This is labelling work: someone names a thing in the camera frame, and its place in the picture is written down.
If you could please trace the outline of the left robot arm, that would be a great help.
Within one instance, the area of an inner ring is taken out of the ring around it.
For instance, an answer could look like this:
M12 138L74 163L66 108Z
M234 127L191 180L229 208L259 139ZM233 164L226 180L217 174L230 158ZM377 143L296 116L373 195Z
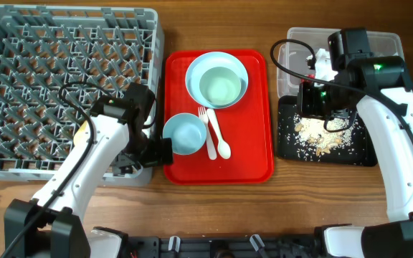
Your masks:
M82 220L95 189L119 154L119 168L151 168L174 162L170 138L144 130L156 95L131 83L122 98L104 92L86 113L71 101L87 129L55 175L30 201L14 199L4 214L3 257L133 257L128 235L104 227L86 234Z

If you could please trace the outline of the yellow plastic cup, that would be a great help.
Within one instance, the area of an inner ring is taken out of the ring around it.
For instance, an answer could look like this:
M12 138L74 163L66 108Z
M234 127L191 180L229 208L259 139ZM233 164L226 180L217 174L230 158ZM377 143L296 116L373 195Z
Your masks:
M81 146L87 143L89 138L88 122L85 121L77 130L73 137L74 146Z

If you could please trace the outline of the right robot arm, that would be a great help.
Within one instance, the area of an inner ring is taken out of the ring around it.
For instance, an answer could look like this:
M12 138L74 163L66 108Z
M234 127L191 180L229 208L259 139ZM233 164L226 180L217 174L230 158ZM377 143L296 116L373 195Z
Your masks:
M333 80L308 78L298 111L327 120L355 110L373 143L386 190L386 224L328 226L321 232L333 257L413 257L413 84L399 56L375 57L365 29L328 38Z

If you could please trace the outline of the green bowl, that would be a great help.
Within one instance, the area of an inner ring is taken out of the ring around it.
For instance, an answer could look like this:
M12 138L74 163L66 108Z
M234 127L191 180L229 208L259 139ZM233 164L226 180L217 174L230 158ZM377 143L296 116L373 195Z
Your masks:
M213 107L223 108L235 103L242 91L240 77L226 67L213 67L200 78L202 97Z

